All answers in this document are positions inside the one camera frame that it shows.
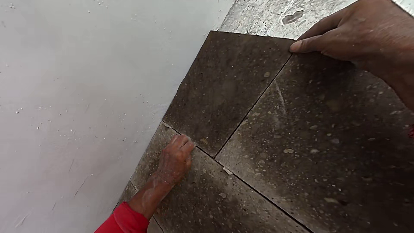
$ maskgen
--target tile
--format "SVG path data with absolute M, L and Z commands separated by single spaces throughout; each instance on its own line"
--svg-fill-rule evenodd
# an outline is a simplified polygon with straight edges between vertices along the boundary
M 138 191 L 132 185 L 131 181 L 128 181 L 128 184 L 125 187 L 124 192 L 122 193 L 121 197 L 119 198 L 119 201 L 116 207 L 118 207 L 124 201 L 129 201 L 137 192 Z
M 413 232 L 412 119 L 370 73 L 293 55 L 216 160 L 314 232 Z
M 153 217 L 149 220 L 147 233 L 164 233 Z
M 173 129 L 160 125 L 138 165 L 142 171 L 154 171 L 159 152 L 174 134 Z M 165 232 L 307 232 L 200 149 L 192 156 L 191 171 L 154 215 Z M 142 178 L 133 182 L 140 187 L 148 175 L 137 177 Z
M 163 120 L 214 157 L 289 59 L 292 42 L 211 31 Z

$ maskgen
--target white wall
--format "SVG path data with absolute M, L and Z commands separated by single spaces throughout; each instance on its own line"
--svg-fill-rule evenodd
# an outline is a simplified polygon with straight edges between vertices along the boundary
M 0 0 L 0 232 L 93 232 L 232 3 Z

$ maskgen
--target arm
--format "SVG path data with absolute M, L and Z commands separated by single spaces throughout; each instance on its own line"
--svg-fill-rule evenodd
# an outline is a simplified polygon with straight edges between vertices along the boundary
M 414 18 L 391 0 L 359 0 L 319 21 L 290 50 L 351 61 L 414 111 Z
M 195 145 L 186 135 L 175 135 L 161 151 L 157 171 L 128 202 L 122 203 L 95 233 L 145 233 L 158 204 L 191 168 Z

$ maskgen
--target red shirt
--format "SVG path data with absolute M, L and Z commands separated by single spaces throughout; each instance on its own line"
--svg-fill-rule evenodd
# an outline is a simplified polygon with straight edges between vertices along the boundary
M 146 233 L 149 221 L 123 202 L 95 233 Z

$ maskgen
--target human hand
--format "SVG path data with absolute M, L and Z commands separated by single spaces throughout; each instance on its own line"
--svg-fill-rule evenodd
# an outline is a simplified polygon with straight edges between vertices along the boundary
M 195 144 L 186 135 L 175 135 L 161 151 L 154 175 L 171 186 L 179 183 L 191 168 L 191 151 Z
M 381 78 L 395 69 L 390 64 L 413 63 L 413 41 L 414 19 L 399 6 L 391 0 L 359 0 L 319 21 L 290 51 L 319 51 Z

